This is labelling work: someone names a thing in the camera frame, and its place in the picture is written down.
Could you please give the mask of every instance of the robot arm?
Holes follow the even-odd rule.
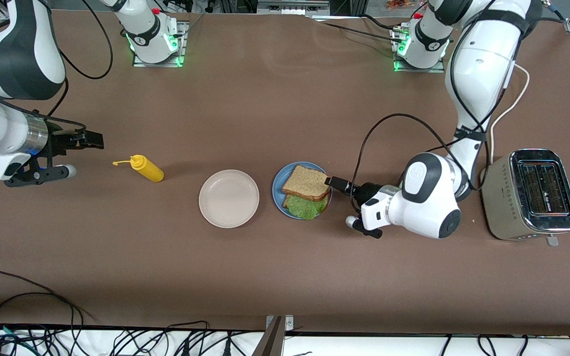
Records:
[[[402,225],[417,234],[441,239],[461,221],[457,201],[474,186],[475,161],[486,140],[489,116],[507,87],[527,18],[539,17],[537,0],[431,0],[425,16],[408,24],[410,38],[400,54],[413,67],[429,68],[441,58],[452,26],[463,28],[446,71],[446,88],[459,115],[456,142],[447,156],[420,153],[410,160],[401,188],[353,186],[360,216],[347,225],[380,237],[380,227]],[[331,178],[328,185],[350,194],[351,183]]]
[[[122,23],[131,49],[146,63],[159,63],[179,49],[174,35],[177,19],[155,13],[146,0],[100,0]]]
[[[52,167],[52,157],[67,149],[102,148],[102,135],[84,128],[63,131],[45,115],[6,102],[50,99],[65,80],[50,9],[41,0],[10,0],[7,6],[9,26],[0,31],[0,180],[28,185],[70,178],[73,167]],[[39,167],[40,156],[47,158],[48,167]]]

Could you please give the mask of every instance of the brown table surface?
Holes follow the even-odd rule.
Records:
[[[457,113],[443,75],[394,72],[384,41],[303,16],[208,14],[190,34],[184,68],[133,68],[117,18],[100,16],[113,70],[89,81],[68,67],[57,115],[102,133],[106,149],[57,158],[77,167],[72,180],[0,182],[0,269],[50,286],[94,324],[205,318],[260,329],[265,315],[286,313],[314,331],[570,334],[570,234],[559,248],[499,241],[477,193],[461,202],[462,223],[443,241],[396,226],[380,240],[364,237],[344,225],[352,210],[337,194],[309,222],[272,201],[272,180],[291,162],[349,178],[384,115],[411,113],[452,137]],[[364,20],[340,23],[384,34]],[[88,12],[55,11],[54,27],[74,63],[104,70],[106,44]],[[518,63],[531,84],[496,130],[497,156],[549,148],[570,178],[570,35],[541,23]],[[516,70],[497,112],[523,84]],[[45,112],[55,99],[25,105]],[[396,182],[412,156],[435,145],[415,122],[387,122],[367,144],[358,182]],[[164,169],[165,180],[111,165],[133,154]],[[247,172],[260,190],[258,211],[240,228],[214,227],[199,212],[201,185],[223,169]],[[0,276],[0,301],[30,290]],[[29,297],[2,309],[0,322],[68,324],[69,309]]]

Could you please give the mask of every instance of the mustard bottle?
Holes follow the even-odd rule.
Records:
[[[157,183],[164,179],[164,172],[142,155],[133,155],[131,156],[131,160],[113,162],[113,165],[124,164],[127,162],[131,164],[131,168],[149,178],[151,182]]]

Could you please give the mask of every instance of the empty plate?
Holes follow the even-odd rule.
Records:
[[[258,208],[258,187],[251,176],[228,169],[213,174],[199,192],[199,209],[209,223],[232,228],[244,225]]]

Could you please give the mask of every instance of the whole wheat bread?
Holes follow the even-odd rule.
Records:
[[[285,194],[299,198],[321,201],[330,190],[330,187],[324,184],[326,178],[327,175],[321,171],[296,165],[282,190]]]

